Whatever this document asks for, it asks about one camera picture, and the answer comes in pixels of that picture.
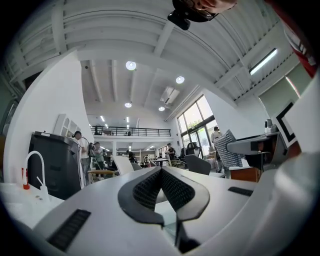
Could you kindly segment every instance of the white countertop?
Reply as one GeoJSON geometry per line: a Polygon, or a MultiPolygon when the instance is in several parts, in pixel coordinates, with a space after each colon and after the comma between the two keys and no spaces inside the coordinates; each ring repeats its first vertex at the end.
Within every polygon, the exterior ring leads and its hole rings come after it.
{"type": "Polygon", "coordinates": [[[30,185],[25,190],[15,183],[0,183],[0,195],[3,204],[13,219],[33,229],[36,224],[52,209],[64,200],[49,195],[49,203],[41,197],[41,191],[30,185]]]}

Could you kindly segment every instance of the black railing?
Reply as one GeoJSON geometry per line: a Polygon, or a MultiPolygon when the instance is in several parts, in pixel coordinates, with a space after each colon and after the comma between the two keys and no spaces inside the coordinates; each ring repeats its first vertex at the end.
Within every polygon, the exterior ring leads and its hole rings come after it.
{"type": "Polygon", "coordinates": [[[93,135],[101,136],[171,137],[170,129],[91,126],[91,131],[93,135]]]}

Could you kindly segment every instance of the glass door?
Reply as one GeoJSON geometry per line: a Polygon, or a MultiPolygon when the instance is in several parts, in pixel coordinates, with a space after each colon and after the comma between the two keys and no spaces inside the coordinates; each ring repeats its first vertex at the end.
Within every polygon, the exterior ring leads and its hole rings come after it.
{"type": "Polygon", "coordinates": [[[206,128],[202,127],[200,129],[198,129],[196,132],[197,132],[197,135],[198,135],[198,140],[200,142],[199,145],[201,147],[202,155],[203,156],[209,155],[210,143],[209,143],[209,140],[208,140],[206,128]]]}

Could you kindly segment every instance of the camera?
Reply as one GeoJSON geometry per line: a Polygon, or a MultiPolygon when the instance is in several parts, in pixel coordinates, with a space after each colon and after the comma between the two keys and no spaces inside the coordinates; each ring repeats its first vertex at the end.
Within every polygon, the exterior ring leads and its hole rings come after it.
{"type": "Polygon", "coordinates": [[[190,28],[190,21],[203,23],[217,16],[205,10],[197,10],[194,0],[172,0],[172,4],[175,10],[168,15],[168,20],[185,31],[190,28]]]}

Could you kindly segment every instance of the white chair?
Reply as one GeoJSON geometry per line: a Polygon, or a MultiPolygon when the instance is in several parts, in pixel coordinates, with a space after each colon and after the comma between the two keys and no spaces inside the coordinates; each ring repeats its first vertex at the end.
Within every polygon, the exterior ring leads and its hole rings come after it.
{"type": "Polygon", "coordinates": [[[125,175],[134,171],[134,168],[127,157],[118,155],[113,156],[112,160],[118,168],[118,172],[120,175],[125,175]]]}

